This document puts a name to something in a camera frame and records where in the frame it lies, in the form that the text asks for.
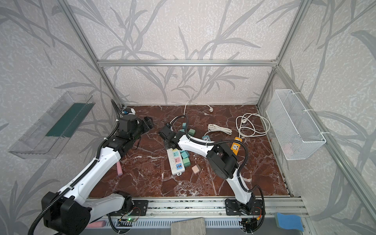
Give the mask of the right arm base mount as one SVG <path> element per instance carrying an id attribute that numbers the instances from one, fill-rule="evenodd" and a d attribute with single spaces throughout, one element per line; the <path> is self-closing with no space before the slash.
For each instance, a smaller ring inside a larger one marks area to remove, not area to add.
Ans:
<path id="1" fill-rule="evenodd" d="M 261 199 L 251 198 L 247 204 L 235 199 L 225 200 L 226 215 L 265 215 L 264 204 Z"/>

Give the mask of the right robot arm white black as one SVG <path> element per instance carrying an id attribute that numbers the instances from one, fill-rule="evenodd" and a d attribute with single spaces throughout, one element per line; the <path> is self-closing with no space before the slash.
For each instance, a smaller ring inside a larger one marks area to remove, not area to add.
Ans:
<path id="1" fill-rule="evenodd" d="M 240 174 L 245 163 L 239 164 L 236 154 L 228 144 L 231 141 L 209 142 L 197 139 L 185 132 L 174 132 L 167 124 L 159 132 L 165 146 L 168 149 L 190 151 L 206 158 L 213 172 L 226 180 L 232 189 L 235 199 L 229 200 L 230 211 L 228 215 L 258 215 L 264 217 L 264 199 L 256 199 L 254 190 L 261 188 L 256 185 L 249 189 Z"/>

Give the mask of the blue power strip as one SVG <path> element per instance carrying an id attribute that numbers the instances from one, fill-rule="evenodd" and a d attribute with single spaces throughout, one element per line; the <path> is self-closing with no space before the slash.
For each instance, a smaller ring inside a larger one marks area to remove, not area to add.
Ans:
<path id="1" fill-rule="evenodd" d="M 202 140 L 207 141 L 207 142 L 211 141 L 211 139 L 210 139 L 210 137 L 208 135 L 203 136 Z"/>

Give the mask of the white multicolour power strip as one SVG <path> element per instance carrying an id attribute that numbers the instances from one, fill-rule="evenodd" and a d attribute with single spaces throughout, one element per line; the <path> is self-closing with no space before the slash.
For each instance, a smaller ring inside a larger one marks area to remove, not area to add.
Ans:
<path id="1" fill-rule="evenodd" d="M 185 166 L 180 150 L 170 148 L 166 151 L 172 175 L 182 175 L 182 173 L 185 172 Z"/>

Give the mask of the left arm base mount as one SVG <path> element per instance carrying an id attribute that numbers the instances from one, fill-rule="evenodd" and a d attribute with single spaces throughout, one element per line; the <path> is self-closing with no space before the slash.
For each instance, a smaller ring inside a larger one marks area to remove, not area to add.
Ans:
<path id="1" fill-rule="evenodd" d="M 133 200 L 131 206 L 126 206 L 118 213 L 124 216 L 146 216 L 148 203 L 148 200 Z"/>

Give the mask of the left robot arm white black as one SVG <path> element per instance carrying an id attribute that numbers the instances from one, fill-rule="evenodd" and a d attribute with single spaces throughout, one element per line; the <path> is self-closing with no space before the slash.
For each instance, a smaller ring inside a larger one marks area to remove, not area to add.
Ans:
<path id="1" fill-rule="evenodd" d="M 93 160 L 58 192 L 48 192 L 42 199 L 42 211 L 29 228 L 32 235 L 40 221 L 57 233 L 79 235 L 90 223 L 113 212 L 130 212 L 132 196 L 115 192 L 90 201 L 90 193 L 102 177 L 132 149 L 134 143 L 154 127 L 151 117 L 134 114 L 116 120 L 113 133 L 99 145 Z"/>

